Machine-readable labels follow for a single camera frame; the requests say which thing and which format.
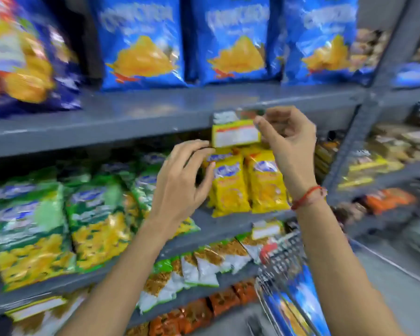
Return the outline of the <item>row of green snack packets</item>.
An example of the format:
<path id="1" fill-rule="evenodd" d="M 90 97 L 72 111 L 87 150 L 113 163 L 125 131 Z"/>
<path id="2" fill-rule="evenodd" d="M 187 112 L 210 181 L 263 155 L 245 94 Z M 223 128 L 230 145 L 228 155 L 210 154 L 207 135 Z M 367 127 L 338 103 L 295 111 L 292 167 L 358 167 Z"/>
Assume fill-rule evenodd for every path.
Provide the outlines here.
<path id="1" fill-rule="evenodd" d="M 167 157 L 96 164 L 79 156 L 1 183 L 2 290 L 91 272 L 122 254 L 151 211 Z"/>

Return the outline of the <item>grey metal shelf unit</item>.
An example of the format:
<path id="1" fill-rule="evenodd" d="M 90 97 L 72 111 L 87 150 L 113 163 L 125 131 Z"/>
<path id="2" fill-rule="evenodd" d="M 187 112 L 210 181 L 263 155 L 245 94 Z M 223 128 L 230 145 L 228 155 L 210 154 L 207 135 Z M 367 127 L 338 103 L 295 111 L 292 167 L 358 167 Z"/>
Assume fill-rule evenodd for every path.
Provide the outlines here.
<path id="1" fill-rule="evenodd" d="M 397 26 L 410 0 L 359 0 L 359 19 Z M 375 97 L 376 86 L 356 83 L 280 86 L 272 82 L 221 84 L 204 88 L 160 89 L 128 93 L 86 90 L 83 109 L 17 116 L 0 120 L 0 157 L 54 157 L 48 152 L 75 147 L 105 147 L 106 144 L 140 137 L 196 131 L 210 127 L 214 113 L 240 108 L 263 109 L 295 105 L 317 125 L 318 133 L 353 129 L 354 119 L 365 110 L 365 101 Z M 248 231 L 260 214 L 231 214 L 212 218 L 202 207 L 193 216 L 200 231 L 174 237 L 166 243 L 160 259 Z M 0 282 L 0 315 L 56 295 L 72 292 L 101 281 L 115 261 L 85 273 L 63 275 L 5 292 Z"/>
<path id="2" fill-rule="evenodd" d="M 409 124 L 420 127 L 420 119 L 415 116 L 415 108 L 420 104 L 420 88 L 396 89 L 392 81 L 406 63 L 419 56 L 420 49 L 420 0 L 360 0 L 360 25 L 374 29 L 391 30 L 392 34 L 381 61 L 367 85 L 367 96 L 355 113 L 348 130 L 336 131 L 329 137 L 342 138 L 340 146 L 341 163 L 336 173 L 336 185 L 346 174 L 353 157 L 367 148 L 364 143 L 376 124 Z M 400 206 L 375 215 L 371 211 L 358 221 L 347 224 L 345 232 L 353 242 L 363 244 L 383 244 L 381 239 L 391 237 L 399 247 L 397 233 L 409 226 L 415 214 L 416 205 L 420 208 L 420 161 L 404 163 L 404 168 L 387 174 L 378 175 L 373 183 L 334 190 L 332 202 L 358 201 L 365 195 L 378 190 L 401 187 L 418 196 L 416 203 Z"/>

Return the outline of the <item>person's right forearm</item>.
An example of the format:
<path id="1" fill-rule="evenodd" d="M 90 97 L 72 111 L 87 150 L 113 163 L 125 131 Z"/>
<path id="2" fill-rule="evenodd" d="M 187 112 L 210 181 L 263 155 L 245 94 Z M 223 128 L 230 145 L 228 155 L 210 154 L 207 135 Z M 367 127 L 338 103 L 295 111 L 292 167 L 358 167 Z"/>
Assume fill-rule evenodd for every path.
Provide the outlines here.
<path id="1" fill-rule="evenodd" d="M 407 336 L 369 281 L 321 186 L 292 202 L 331 336 Z"/>

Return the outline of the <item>person's right hand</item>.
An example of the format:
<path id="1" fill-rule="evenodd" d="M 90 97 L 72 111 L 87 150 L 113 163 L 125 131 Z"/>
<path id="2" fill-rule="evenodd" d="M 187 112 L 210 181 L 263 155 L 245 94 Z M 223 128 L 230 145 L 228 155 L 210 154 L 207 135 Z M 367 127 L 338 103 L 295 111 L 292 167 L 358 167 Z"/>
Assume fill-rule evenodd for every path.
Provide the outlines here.
<path id="1" fill-rule="evenodd" d="M 317 186 L 314 175 L 316 126 L 295 106 L 268 108 L 262 116 L 277 119 L 279 153 L 273 154 L 287 191 L 292 201 L 297 202 Z"/>

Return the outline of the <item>white orange snack packet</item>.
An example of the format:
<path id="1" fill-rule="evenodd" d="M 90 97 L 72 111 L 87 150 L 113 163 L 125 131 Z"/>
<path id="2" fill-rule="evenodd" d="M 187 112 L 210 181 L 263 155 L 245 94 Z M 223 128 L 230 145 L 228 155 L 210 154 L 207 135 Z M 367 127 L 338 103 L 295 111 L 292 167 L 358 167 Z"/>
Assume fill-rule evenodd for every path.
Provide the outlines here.
<path id="1" fill-rule="evenodd" d="M 180 257 L 161 260 L 154 264 L 136 307 L 144 314 L 156 305 L 176 299 L 177 293 L 184 288 Z"/>
<path id="2" fill-rule="evenodd" d="M 193 254 L 203 275 L 227 272 L 236 274 L 252 260 L 235 238 L 200 247 Z"/>
<path id="3" fill-rule="evenodd" d="M 257 265 L 263 263 L 268 254 L 278 248 L 278 239 L 276 237 L 263 237 L 260 239 L 253 239 L 252 233 L 239 234 L 236 240 L 241 243 L 247 251 L 253 262 Z"/>
<path id="4" fill-rule="evenodd" d="M 193 253 L 185 253 L 181 255 L 180 263 L 185 288 L 196 286 L 213 288 L 219 287 L 217 275 L 214 273 L 203 275 L 202 271 L 199 270 L 197 259 Z"/>

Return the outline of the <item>white paper label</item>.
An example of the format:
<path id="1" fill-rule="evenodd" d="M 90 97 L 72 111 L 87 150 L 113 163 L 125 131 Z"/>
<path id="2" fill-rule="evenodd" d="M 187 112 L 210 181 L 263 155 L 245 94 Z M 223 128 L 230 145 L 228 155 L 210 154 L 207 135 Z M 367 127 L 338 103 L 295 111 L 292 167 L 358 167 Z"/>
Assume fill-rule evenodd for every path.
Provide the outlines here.
<path id="1" fill-rule="evenodd" d="M 223 111 L 213 113 L 212 123 L 213 125 L 224 125 L 239 121 L 237 111 Z"/>

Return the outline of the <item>red yellow snack bag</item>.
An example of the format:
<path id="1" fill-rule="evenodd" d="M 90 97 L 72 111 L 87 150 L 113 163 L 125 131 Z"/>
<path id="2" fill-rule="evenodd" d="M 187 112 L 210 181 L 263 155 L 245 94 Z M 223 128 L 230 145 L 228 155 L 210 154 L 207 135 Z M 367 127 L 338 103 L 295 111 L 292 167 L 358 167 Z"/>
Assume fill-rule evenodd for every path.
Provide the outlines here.
<path id="1" fill-rule="evenodd" d="M 42 103 L 54 86 L 39 32 L 16 0 L 0 0 L 0 106 Z"/>

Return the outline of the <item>white brown snack packet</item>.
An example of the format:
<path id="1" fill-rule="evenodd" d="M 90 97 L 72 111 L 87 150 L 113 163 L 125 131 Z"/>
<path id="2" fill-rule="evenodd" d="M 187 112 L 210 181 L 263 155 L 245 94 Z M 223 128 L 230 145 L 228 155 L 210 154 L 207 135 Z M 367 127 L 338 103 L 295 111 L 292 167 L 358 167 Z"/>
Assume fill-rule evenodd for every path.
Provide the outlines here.
<path id="1" fill-rule="evenodd" d="M 67 303 L 32 317 L 12 323 L 11 336 L 55 336 L 57 331 L 68 321 L 83 301 L 88 297 L 89 289 L 79 289 L 62 296 Z"/>

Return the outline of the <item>yellow shelf price tag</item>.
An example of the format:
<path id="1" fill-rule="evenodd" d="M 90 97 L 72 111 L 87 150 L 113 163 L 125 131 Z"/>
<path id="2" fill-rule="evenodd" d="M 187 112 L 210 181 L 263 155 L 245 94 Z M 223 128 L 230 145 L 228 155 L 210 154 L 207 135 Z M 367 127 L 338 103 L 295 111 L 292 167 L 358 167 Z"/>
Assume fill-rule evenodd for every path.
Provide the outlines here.
<path id="1" fill-rule="evenodd" d="M 215 148 L 249 145 L 258 143 L 260 140 L 261 134 L 252 119 L 212 126 L 211 143 Z"/>

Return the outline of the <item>dark blue snack bag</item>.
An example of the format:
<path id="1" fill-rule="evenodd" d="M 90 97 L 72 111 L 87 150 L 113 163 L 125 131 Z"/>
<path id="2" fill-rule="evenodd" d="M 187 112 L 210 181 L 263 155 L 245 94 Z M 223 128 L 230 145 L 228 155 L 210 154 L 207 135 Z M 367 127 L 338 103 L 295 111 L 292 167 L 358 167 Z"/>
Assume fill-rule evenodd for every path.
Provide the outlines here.
<path id="1" fill-rule="evenodd" d="M 42 103 L 13 101 L 0 106 L 0 119 L 29 112 L 69 111 L 81 107 L 81 81 L 77 56 L 71 50 L 61 24 L 45 0 L 16 0 L 39 32 L 53 67 L 54 89 Z"/>

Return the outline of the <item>person's left hand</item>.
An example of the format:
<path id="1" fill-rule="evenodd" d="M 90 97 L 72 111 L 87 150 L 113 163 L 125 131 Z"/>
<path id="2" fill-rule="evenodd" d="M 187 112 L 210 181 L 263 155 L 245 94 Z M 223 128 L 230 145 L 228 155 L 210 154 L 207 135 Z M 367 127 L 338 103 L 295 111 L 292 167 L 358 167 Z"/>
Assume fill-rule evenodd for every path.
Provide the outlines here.
<path id="1" fill-rule="evenodd" d="M 199 206 L 196 179 L 202 162 L 215 151 L 209 141 L 190 140 L 175 145 L 157 174 L 151 211 L 146 223 L 166 242 Z"/>

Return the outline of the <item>clear packets of nuts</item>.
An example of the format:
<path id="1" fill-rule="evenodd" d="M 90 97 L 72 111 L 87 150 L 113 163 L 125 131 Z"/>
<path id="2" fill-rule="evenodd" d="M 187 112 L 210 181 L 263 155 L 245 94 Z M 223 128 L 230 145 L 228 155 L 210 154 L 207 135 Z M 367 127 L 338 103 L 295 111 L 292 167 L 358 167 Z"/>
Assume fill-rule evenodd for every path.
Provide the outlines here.
<path id="1" fill-rule="evenodd" d="M 350 78 L 368 85 L 390 40 L 391 30 L 358 28 L 350 47 Z"/>

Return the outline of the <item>large blue chips bag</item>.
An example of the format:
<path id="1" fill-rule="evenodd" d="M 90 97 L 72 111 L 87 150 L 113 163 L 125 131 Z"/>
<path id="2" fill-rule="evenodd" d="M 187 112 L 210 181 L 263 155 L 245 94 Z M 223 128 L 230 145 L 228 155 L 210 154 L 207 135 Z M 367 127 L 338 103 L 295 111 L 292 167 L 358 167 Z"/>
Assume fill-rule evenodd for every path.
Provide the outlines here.
<path id="1" fill-rule="evenodd" d="M 102 91 L 187 87 L 180 0 L 88 0 Z"/>
<path id="2" fill-rule="evenodd" d="M 334 84 L 351 67 L 359 0 L 284 0 L 282 84 Z"/>
<path id="3" fill-rule="evenodd" d="M 191 0 L 202 85 L 266 79 L 270 0 Z"/>

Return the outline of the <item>stack of yellow brown packets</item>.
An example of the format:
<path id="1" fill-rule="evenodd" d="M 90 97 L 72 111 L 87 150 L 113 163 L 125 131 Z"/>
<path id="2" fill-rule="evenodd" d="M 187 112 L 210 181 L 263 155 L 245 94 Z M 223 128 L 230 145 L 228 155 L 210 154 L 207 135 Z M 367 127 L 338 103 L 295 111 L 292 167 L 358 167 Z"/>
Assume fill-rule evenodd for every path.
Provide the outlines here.
<path id="1" fill-rule="evenodd" d="M 322 182 L 328 175 L 331 165 L 336 159 L 342 141 L 327 140 L 318 141 L 314 152 L 314 171 L 318 181 Z"/>

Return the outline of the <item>orange flat packet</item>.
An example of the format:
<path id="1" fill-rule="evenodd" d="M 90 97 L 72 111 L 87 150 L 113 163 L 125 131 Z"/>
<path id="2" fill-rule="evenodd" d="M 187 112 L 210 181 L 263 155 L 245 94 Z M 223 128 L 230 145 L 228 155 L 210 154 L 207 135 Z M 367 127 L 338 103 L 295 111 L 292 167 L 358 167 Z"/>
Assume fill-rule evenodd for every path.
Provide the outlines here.
<path id="1" fill-rule="evenodd" d="M 401 189 L 387 188 L 364 196 L 364 205 L 375 215 L 416 203 L 416 197 Z"/>

